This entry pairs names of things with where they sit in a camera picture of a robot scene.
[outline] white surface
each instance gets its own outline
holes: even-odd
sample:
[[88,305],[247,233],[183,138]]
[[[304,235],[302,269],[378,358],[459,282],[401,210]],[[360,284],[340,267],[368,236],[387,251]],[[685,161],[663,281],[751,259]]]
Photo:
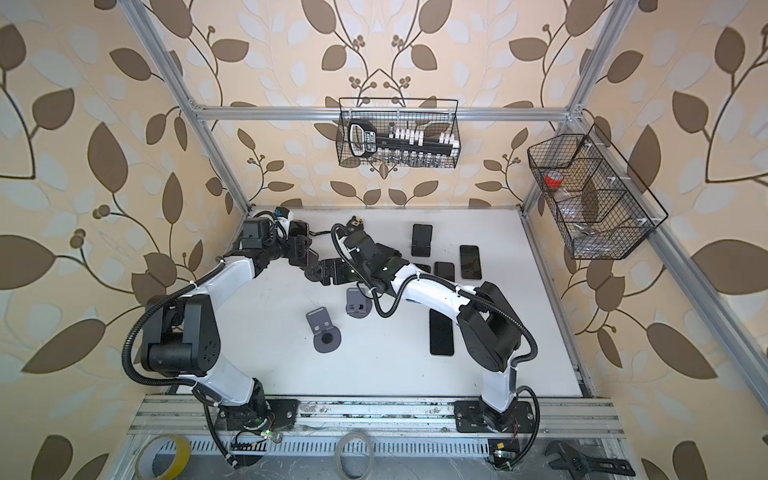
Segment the white surface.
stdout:
[[[544,284],[516,210],[295,210],[312,231],[365,222],[377,243],[400,250],[416,263],[453,262],[456,280],[475,286],[495,283],[536,338],[538,357],[520,364],[518,385],[539,396],[581,396],[571,360],[549,305]],[[429,223],[432,256],[412,258],[412,225]],[[459,245],[480,248],[482,280],[464,280]],[[316,237],[320,259],[337,257],[329,235]],[[346,289],[307,280],[288,260],[272,262],[216,311],[223,353],[237,368],[259,379],[267,395],[479,396],[484,369],[469,356],[454,325],[454,356],[429,354],[429,310],[402,302],[383,319],[347,316]],[[382,298],[386,310],[392,297]],[[318,353],[305,315],[328,309],[341,330],[339,348]],[[523,346],[518,355],[526,353]]]

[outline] wire basket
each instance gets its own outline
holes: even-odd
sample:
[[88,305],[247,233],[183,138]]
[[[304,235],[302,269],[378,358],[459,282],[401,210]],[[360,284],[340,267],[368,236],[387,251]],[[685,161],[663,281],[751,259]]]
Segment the wire basket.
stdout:
[[[586,135],[562,134],[528,149],[531,172],[574,260],[624,259],[669,216],[621,152],[626,174],[608,163],[606,140],[593,126]],[[659,213],[646,211],[632,190],[648,193]]]
[[455,168],[457,109],[458,100],[443,98],[340,98],[339,164]]

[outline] metal bar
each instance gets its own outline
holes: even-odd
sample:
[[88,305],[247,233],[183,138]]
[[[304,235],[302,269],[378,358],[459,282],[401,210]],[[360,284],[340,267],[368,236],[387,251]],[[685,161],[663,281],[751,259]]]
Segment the metal bar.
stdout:
[[[570,123],[575,133],[586,134],[589,131],[590,127],[583,118],[576,118]],[[601,153],[617,172],[626,168],[626,164],[622,165],[623,162],[617,160],[607,149],[601,148]],[[648,199],[636,187],[631,184],[627,186],[646,211],[654,211]],[[688,301],[717,338],[720,347],[725,350],[742,373],[744,381],[758,403],[768,413],[768,356],[760,349],[723,297],[701,273],[667,223],[662,223],[648,236],[647,240],[670,271],[677,285],[683,290]]]
[[558,322],[558,327],[560,327],[560,334],[563,337],[565,349],[568,351],[568,356],[571,357],[571,361],[576,362],[579,373],[584,380],[584,385],[588,393],[590,395],[594,395],[594,383],[592,382],[592,378],[589,376],[589,371],[587,370],[586,363],[584,362],[584,357],[581,355],[581,349],[579,349],[579,346],[576,343],[576,335],[571,328],[571,323],[568,322],[568,314],[565,312],[565,307],[560,301],[558,290],[554,286],[554,281],[552,279],[553,277],[549,272],[549,267],[547,267],[544,254],[538,247],[539,243],[536,240],[533,229],[531,228],[530,217],[523,217],[521,220],[523,223],[523,230],[525,230],[525,235],[528,237],[528,244],[530,244],[531,252],[533,253],[534,260],[536,260],[536,266],[538,267],[538,271],[541,274],[541,281],[544,282],[544,288],[547,291],[549,304],[552,306],[554,318]]
[[[445,109],[434,109],[444,113]],[[295,120],[332,121],[339,119],[338,108],[324,107],[206,107],[194,109],[197,118],[207,120]],[[565,108],[474,108],[460,107],[459,121],[564,121]]]
[[638,0],[614,0],[614,5],[608,12],[608,20],[600,34],[594,50],[589,55],[587,64],[581,72],[581,78],[576,85],[571,101],[568,102],[568,111],[572,114],[581,113],[581,109],[587,104],[594,84],[598,81],[603,66],[611,56],[611,52],[619,41],[621,34],[629,24],[632,13],[637,8]]
[[179,75],[174,61],[170,58],[162,40],[160,40],[160,36],[155,31],[144,4],[141,3],[141,0],[120,0],[120,6],[123,8],[123,13],[128,19],[128,23],[136,31],[136,35],[141,40],[141,43],[144,44],[147,53],[149,53],[152,61],[157,66],[160,76],[165,80],[165,85],[168,87],[170,94],[173,95],[181,113],[187,119],[190,128],[203,144],[208,158],[210,158],[212,165],[221,176],[221,181],[227,187],[230,194],[232,194],[234,203],[243,212],[247,213],[250,209],[250,202],[245,193],[240,189],[237,178],[224,159],[224,154],[219,148],[214,134],[208,129],[208,126],[202,119],[197,118],[192,108],[192,96],[189,94],[184,80]]

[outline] roll of tape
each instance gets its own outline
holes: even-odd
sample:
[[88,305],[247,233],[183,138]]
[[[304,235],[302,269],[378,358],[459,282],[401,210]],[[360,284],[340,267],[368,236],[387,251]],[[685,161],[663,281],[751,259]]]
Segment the roll of tape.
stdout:
[[[152,470],[152,464],[157,453],[168,443],[172,441],[176,445],[176,455],[170,466],[165,472],[155,476]],[[190,461],[192,447],[190,441],[181,435],[159,435],[147,443],[138,458],[136,458],[136,477],[139,480],[172,480],[187,466]]]

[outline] gray phone holder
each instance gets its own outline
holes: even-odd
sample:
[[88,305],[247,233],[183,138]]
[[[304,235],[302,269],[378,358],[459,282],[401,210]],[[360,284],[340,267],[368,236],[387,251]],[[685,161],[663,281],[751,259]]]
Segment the gray phone holder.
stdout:
[[339,348],[339,345],[341,345],[341,330],[333,326],[326,307],[321,306],[319,309],[307,313],[306,321],[309,322],[314,334],[315,350],[320,353],[328,353]]
[[373,301],[359,288],[346,289],[346,314],[353,318],[365,318],[373,309]]

